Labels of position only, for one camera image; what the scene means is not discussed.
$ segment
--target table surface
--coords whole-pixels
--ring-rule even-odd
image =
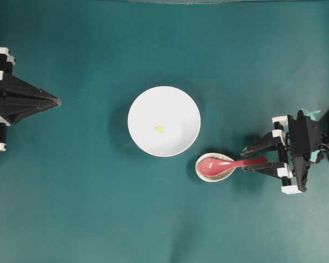
[[[194,170],[205,152],[236,158],[272,116],[329,110],[329,1],[0,0],[0,46],[15,75],[62,100],[8,131],[0,263],[329,263],[326,161],[295,196],[262,174],[209,184]],[[127,130],[131,102],[157,85],[186,91],[202,115],[171,158]]]

